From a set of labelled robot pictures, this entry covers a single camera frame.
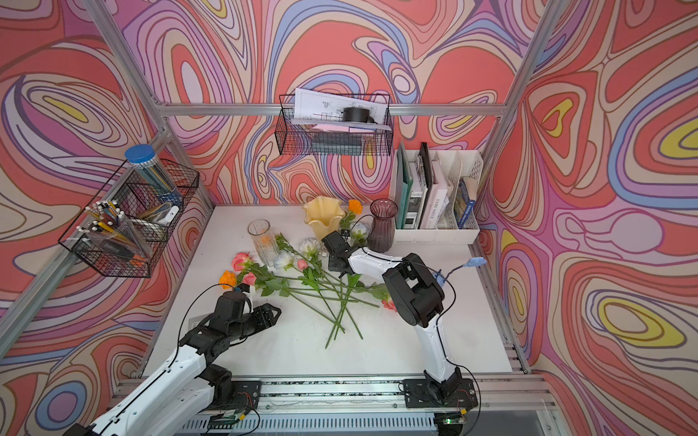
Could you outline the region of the orange rose tall stem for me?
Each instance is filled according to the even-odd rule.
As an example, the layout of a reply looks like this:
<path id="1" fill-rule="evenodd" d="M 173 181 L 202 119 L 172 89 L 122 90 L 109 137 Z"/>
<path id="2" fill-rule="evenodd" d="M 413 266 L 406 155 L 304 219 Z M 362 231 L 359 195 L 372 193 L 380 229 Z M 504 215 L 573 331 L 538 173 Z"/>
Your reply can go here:
<path id="1" fill-rule="evenodd" d="M 358 248 L 361 246 L 351 245 L 350 229 L 356 223 L 361 223 L 362 218 L 363 205 L 358 200 L 349 200 L 345 206 L 345 217 L 340 222 L 340 227 L 337 232 L 343 234 L 345 240 L 347 240 L 349 245 L 353 248 Z M 345 327 L 345 321 L 348 321 L 349 324 L 356 329 L 356 332 L 358 333 L 359 337 L 363 338 L 363 335 L 360 329 L 358 328 L 358 324 L 356 323 L 356 320 L 354 319 L 354 316 L 351 313 L 350 304 L 351 303 L 339 303 L 339 312 L 338 314 L 336 314 L 336 325 L 330 332 L 325 346 L 328 346 L 332 341 L 336 341 L 338 339 L 340 332 L 343 332 L 343 328 Z"/>

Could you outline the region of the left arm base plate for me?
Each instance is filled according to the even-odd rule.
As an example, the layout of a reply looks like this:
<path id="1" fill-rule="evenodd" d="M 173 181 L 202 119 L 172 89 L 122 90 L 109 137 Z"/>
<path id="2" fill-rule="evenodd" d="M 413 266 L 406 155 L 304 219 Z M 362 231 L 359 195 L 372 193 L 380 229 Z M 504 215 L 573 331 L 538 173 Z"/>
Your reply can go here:
<path id="1" fill-rule="evenodd" d="M 261 388 L 260 381 L 223 381 L 214 389 L 211 408 L 250 412 L 258 407 Z"/>

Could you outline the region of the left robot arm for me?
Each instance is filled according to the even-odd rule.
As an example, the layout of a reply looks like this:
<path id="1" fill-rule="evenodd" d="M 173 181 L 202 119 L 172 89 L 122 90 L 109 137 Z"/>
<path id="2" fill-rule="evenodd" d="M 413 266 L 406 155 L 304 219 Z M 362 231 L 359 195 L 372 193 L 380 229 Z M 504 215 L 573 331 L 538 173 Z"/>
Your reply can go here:
<path id="1" fill-rule="evenodd" d="M 243 291 L 226 291 L 214 312 L 177 342 L 177 348 L 136 390 L 89 425 L 74 424 L 66 435 L 173 435 L 213 404 L 234 398 L 229 370 L 214 362 L 237 340 L 272 328 L 280 308 L 254 307 Z"/>

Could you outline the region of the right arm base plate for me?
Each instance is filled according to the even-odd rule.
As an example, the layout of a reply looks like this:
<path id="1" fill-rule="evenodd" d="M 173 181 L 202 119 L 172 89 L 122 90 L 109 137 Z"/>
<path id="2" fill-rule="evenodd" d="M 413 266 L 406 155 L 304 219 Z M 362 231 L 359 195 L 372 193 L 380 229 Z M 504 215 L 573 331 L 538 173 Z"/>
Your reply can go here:
<path id="1" fill-rule="evenodd" d="M 404 379 L 398 383 L 408 409 L 457 408 L 470 411 L 479 406 L 472 379 L 459 378 L 437 383 L 428 378 Z"/>

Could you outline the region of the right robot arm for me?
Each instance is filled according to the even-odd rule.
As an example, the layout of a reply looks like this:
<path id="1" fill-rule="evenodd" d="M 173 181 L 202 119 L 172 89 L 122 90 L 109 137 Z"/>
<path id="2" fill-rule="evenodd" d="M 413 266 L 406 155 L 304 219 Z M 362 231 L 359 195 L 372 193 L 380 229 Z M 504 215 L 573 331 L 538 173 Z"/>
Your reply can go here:
<path id="1" fill-rule="evenodd" d="M 381 279 L 401 318 L 416 329 L 425 357 L 425 389 L 433 401 L 442 403 L 462 381 L 452 363 L 443 326 L 445 292 L 417 254 L 394 257 L 365 247 L 349 245 L 339 232 L 322 239 L 329 253 L 330 269 L 340 274 L 361 274 Z"/>

